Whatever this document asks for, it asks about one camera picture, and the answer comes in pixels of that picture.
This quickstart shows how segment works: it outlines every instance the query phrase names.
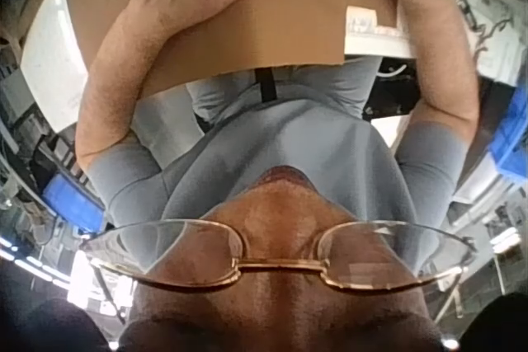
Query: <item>cable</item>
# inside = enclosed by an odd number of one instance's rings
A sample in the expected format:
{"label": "cable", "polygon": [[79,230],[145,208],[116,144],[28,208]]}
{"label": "cable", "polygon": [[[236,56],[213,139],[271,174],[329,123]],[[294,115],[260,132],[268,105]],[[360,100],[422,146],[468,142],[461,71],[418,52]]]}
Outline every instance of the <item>cable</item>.
{"label": "cable", "polygon": [[390,73],[382,73],[382,72],[378,72],[378,77],[383,77],[383,78],[391,78],[391,77],[396,77],[398,76],[400,73],[403,73],[403,71],[407,70],[407,65],[402,65],[398,70],[395,70],[394,72],[390,72]]}

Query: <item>gold eyeglass frame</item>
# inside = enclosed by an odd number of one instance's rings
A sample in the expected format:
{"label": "gold eyeglass frame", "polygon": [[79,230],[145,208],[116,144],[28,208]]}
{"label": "gold eyeglass frame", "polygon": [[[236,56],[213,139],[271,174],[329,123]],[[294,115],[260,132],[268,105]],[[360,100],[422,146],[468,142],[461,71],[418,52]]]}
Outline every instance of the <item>gold eyeglass frame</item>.
{"label": "gold eyeglass frame", "polygon": [[[104,237],[110,232],[119,232],[127,228],[132,228],[134,226],[148,226],[148,225],[155,225],[155,224],[169,224],[169,223],[193,223],[193,224],[204,224],[204,225],[214,225],[216,227],[220,227],[223,229],[228,230],[233,235],[236,235],[238,238],[238,241],[240,243],[240,246],[242,247],[242,254],[241,258],[233,258],[232,263],[232,272],[222,279],[219,279],[213,283],[209,284],[187,284],[187,285],[176,285],[176,284],[165,284],[162,282],[156,282],[151,280],[150,278],[144,276],[144,275],[138,275],[136,273],[133,273],[129,270],[127,270],[123,265],[115,265],[112,263],[107,263],[105,261],[99,260],[97,258],[92,258],[90,260],[90,264],[97,270],[104,269],[108,270],[111,273],[115,273],[118,275],[125,275],[130,277],[133,280],[136,280],[139,284],[154,287],[156,289],[162,289],[162,290],[168,290],[178,293],[211,293],[214,291],[218,291],[221,289],[225,289],[229,286],[232,286],[233,284],[236,284],[243,276],[244,273],[255,273],[255,272],[269,272],[269,271],[283,271],[283,272],[291,272],[291,273],[305,273],[309,275],[319,275],[319,278],[323,281],[324,284],[326,284],[328,287],[335,289],[336,291],[341,292],[349,292],[349,293],[361,293],[361,294],[385,294],[385,293],[399,293],[408,291],[410,289],[415,288],[421,288],[424,286],[427,286],[429,284],[433,284],[441,279],[445,279],[450,276],[457,276],[462,275],[464,273],[464,268],[467,267],[475,258],[477,254],[477,250],[475,249],[473,243],[468,238],[460,238],[456,235],[449,234],[448,232],[443,232],[441,230],[438,230],[436,228],[430,228],[427,226],[420,226],[416,224],[406,223],[406,222],[398,222],[398,221],[373,221],[368,222],[370,224],[377,224],[377,225],[392,225],[392,226],[406,226],[411,228],[418,228],[418,229],[426,229],[434,232],[438,232],[448,238],[455,239],[456,241],[466,245],[468,249],[468,253],[461,259],[461,262],[449,268],[448,270],[442,271],[439,274],[431,275],[429,277],[426,277],[424,279],[417,279],[416,282],[410,283],[410,284],[400,284],[400,285],[388,285],[385,288],[375,288],[372,285],[364,285],[364,284],[346,284],[343,282],[337,282],[333,280],[331,277],[328,276],[328,268],[329,263],[327,260],[304,260],[304,259],[298,259],[298,260],[287,260],[287,259],[252,259],[252,258],[246,258],[246,244],[244,242],[244,239],[240,235],[240,233],[222,223],[217,222],[211,222],[208,220],[198,220],[198,219],[168,219],[168,220],[160,220],[157,222],[152,223],[139,223],[139,224],[133,224],[129,226],[125,226],[122,228],[116,228],[114,230],[110,230],[109,232],[104,232],[103,234],[93,238],[92,240],[85,241],[79,249],[81,251],[84,251],[88,257],[90,257],[90,252],[86,251],[85,249],[87,246],[89,246],[90,242],[95,241],[99,237]],[[332,228],[329,228],[327,231],[325,231],[321,237],[317,240],[315,253],[316,256],[320,256],[320,249],[321,249],[321,243],[324,241],[325,237],[327,237],[329,234],[335,232],[336,230],[340,228],[348,228],[350,226],[353,227],[354,224],[362,224],[365,225],[365,223],[344,223],[339,224],[337,226],[334,226]]]}

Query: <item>forearm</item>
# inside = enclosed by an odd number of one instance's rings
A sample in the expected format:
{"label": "forearm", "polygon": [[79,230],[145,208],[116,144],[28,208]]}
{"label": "forearm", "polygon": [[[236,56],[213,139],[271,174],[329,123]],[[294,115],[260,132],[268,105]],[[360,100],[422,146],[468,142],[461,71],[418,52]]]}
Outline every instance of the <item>forearm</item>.
{"label": "forearm", "polygon": [[130,132],[141,86],[164,40],[146,34],[125,10],[108,32],[90,68],[76,136],[80,167]]}
{"label": "forearm", "polygon": [[[447,115],[473,139],[479,120],[479,85],[463,18],[455,0],[402,0],[417,55],[422,103],[417,113]],[[434,112],[425,112],[430,107]]]}

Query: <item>eyeglasses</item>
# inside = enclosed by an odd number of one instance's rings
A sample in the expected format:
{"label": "eyeglasses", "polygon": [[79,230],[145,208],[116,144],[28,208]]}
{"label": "eyeglasses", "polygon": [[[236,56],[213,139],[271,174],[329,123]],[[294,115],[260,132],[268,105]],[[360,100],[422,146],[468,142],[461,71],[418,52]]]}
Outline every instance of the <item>eyeglasses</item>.
{"label": "eyeglasses", "polygon": [[248,257],[235,229],[205,220],[117,228],[84,242],[81,250],[98,268],[180,293],[227,288],[244,273],[266,271],[318,275],[341,291],[397,293],[460,275],[476,256],[469,240],[435,228],[386,221],[330,228],[310,258],[298,260]]}

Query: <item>black strap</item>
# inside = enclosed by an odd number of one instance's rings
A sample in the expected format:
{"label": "black strap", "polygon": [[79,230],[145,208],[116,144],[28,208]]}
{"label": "black strap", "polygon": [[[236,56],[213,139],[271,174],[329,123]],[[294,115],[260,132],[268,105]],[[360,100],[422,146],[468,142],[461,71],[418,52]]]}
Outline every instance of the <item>black strap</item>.
{"label": "black strap", "polygon": [[262,103],[276,101],[277,89],[271,68],[255,69],[255,80],[261,85]]}

